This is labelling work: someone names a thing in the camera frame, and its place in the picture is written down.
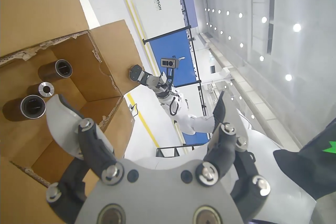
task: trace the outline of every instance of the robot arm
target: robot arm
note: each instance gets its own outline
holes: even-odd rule
[[[168,81],[164,72],[157,77],[145,72],[139,65],[135,65],[130,70],[130,78],[155,92],[162,108],[172,120],[178,123],[181,132],[194,135],[196,132],[212,133],[214,131],[216,126],[214,116],[195,117],[190,115],[183,94],[173,86],[172,81]],[[244,145],[247,147],[248,137],[246,129],[241,124],[237,110],[229,101],[228,96],[225,95],[224,99],[227,111],[226,117],[239,125],[239,127],[237,127],[239,131],[238,136],[244,138]]]
[[[50,185],[47,201],[68,224],[243,224],[256,215],[269,194],[269,185],[259,176],[250,156],[242,159],[235,151],[236,132],[225,108],[220,108],[223,102],[216,106],[216,126],[203,159],[192,159],[172,169],[151,170],[127,159],[116,160],[113,147],[105,144],[107,139],[93,120],[83,118],[60,99],[55,95],[47,103],[49,129],[65,151],[70,153],[79,146],[83,157],[75,158],[61,180]],[[57,126],[58,122],[63,122],[62,126]],[[72,141],[65,144],[58,133],[68,134],[66,138]],[[230,195],[219,181],[236,162],[248,175],[239,176],[234,195]],[[86,197],[82,179],[89,169],[100,181]]]

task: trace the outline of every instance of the cylindrical metal part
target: cylindrical metal part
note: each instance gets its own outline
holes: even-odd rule
[[[41,82],[40,84],[35,84],[29,86],[27,89],[27,94],[29,95],[37,95],[42,98],[51,97],[54,95],[55,88],[50,82]]]
[[[247,140],[243,136],[237,137],[237,142],[235,143],[235,150],[238,152],[245,152],[247,150]]]
[[[209,162],[202,162],[197,166],[195,175],[197,181],[204,186],[212,186],[218,181],[218,171],[216,167]]]
[[[197,209],[193,217],[193,224],[221,224],[221,218],[212,207],[203,206]]]
[[[70,77],[72,74],[72,67],[66,60],[59,59],[42,65],[37,73],[41,80],[53,82]]]
[[[126,223],[126,214],[123,208],[117,204],[105,206],[99,213],[97,224]]]
[[[17,122],[40,118],[45,113],[45,102],[37,95],[10,100],[4,104],[2,113],[9,121]]]

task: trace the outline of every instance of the silver screw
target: silver screw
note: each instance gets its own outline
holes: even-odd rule
[[[106,178],[112,179],[118,173],[118,168],[115,165],[110,165],[106,169]]]
[[[214,177],[214,171],[210,167],[204,167],[202,170],[202,175],[208,181],[211,181],[213,180],[213,177]]]
[[[90,125],[90,121],[88,119],[83,119],[79,122],[79,126],[81,126],[81,128],[86,128]]]
[[[234,131],[234,127],[230,124],[230,123],[227,123],[227,124],[222,124],[221,125],[221,128],[224,132],[228,133],[228,134],[234,134],[235,131]]]
[[[269,182],[263,176],[260,176],[260,175],[254,176],[252,179],[252,182],[256,184],[258,188],[260,189],[261,196],[269,195],[271,191],[271,187],[270,187]]]
[[[49,203],[56,202],[62,195],[61,191],[58,188],[59,183],[51,184],[46,192],[47,201]]]
[[[246,143],[247,143],[247,142],[246,142],[246,139],[245,139],[244,137],[240,136],[240,137],[237,138],[237,144],[238,144],[239,146],[245,146]]]

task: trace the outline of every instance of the black fabric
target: black fabric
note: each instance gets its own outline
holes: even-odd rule
[[[276,150],[273,155],[282,172],[317,200],[336,191],[336,153],[325,151],[334,141],[335,120],[299,152]]]

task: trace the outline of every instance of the ceiling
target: ceiling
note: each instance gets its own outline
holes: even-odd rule
[[[336,117],[336,0],[194,1],[200,32],[213,36],[302,144]],[[293,30],[297,23],[299,32]]]

